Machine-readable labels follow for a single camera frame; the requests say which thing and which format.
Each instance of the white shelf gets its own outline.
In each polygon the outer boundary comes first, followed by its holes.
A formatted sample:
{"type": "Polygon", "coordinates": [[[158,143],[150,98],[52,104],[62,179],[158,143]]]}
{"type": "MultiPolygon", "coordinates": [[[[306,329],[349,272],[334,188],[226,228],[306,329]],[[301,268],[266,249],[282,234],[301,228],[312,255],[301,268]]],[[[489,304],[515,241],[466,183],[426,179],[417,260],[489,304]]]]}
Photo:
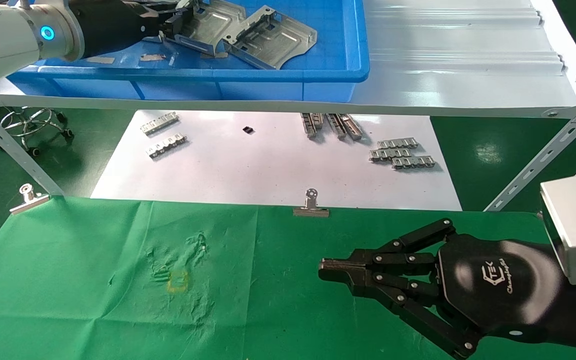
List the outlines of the white shelf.
{"type": "Polygon", "coordinates": [[[298,207],[315,188],[321,207],[462,209],[428,116],[355,115],[365,133],[358,142],[340,141],[327,123],[308,139],[300,114],[286,112],[178,111],[179,123],[152,137],[141,132],[166,112],[135,113],[92,198],[298,207]],[[188,143],[146,155],[175,133],[188,143]],[[420,146],[411,152],[437,165],[395,171],[368,160],[377,141],[398,137],[414,137],[420,146]]]}
{"type": "Polygon", "coordinates": [[[551,0],[364,0],[370,76],[348,104],[25,96],[0,103],[445,116],[576,116],[576,45],[551,0]]]}

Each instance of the glowing blue light ring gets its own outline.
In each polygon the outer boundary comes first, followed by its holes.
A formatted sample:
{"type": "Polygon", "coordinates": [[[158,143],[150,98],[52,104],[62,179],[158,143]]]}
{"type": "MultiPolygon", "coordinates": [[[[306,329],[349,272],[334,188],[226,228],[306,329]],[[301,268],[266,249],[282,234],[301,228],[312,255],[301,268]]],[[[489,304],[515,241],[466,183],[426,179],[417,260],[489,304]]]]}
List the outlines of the glowing blue light ring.
{"type": "Polygon", "coordinates": [[[39,34],[41,34],[42,38],[48,41],[55,38],[55,30],[53,30],[53,28],[50,26],[42,26],[41,30],[39,30],[39,34]]]}

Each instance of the robotic arm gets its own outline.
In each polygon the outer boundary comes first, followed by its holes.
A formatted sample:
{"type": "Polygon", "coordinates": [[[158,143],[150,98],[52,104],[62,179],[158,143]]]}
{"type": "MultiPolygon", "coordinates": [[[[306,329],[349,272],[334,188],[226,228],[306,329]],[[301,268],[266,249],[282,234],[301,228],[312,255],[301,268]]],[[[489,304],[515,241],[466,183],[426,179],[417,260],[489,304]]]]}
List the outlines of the robotic arm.
{"type": "Polygon", "coordinates": [[[477,239],[444,218],[380,248],[323,259],[318,275],[379,301],[455,359],[486,336],[576,347],[576,177],[542,183],[541,195],[552,245],[477,239]],[[418,253],[439,243],[437,255],[418,253]]]}
{"type": "MultiPolygon", "coordinates": [[[[176,4],[167,5],[174,9],[176,4]]],[[[0,5],[0,78],[40,59],[123,50],[160,33],[160,14],[121,0],[23,0],[0,5]]]]}

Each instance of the green cloth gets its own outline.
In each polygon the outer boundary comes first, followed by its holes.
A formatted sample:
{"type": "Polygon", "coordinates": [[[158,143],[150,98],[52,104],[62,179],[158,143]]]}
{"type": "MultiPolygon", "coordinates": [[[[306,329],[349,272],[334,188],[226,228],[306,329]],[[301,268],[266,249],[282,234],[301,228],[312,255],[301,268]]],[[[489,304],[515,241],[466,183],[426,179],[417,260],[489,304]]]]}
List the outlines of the green cloth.
{"type": "MultiPolygon", "coordinates": [[[[482,239],[546,242],[527,213],[53,198],[0,230],[1,360],[413,360],[448,355],[317,276],[323,257],[450,217],[482,239]]],[[[486,338],[473,359],[576,358],[486,338]]]]}

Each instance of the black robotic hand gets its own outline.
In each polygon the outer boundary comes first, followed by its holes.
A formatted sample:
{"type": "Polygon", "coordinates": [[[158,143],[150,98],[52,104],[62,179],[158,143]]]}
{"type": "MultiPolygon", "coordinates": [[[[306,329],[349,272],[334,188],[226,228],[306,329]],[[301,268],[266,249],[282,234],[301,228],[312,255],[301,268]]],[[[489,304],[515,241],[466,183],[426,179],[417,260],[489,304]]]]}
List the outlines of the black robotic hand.
{"type": "Polygon", "coordinates": [[[444,218],[378,249],[323,259],[318,275],[379,301],[456,359],[485,336],[576,347],[576,285],[549,244],[477,239],[444,218]],[[443,241],[436,256],[417,253],[443,241]],[[428,274],[429,282],[403,277],[428,274]]]}
{"type": "MultiPolygon", "coordinates": [[[[183,12],[174,2],[70,0],[68,6],[83,34],[83,58],[123,50],[145,37],[156,37],[169,18],[183,12]]],[[[185,14],[192,16],[192,11],[185,14]]]]}

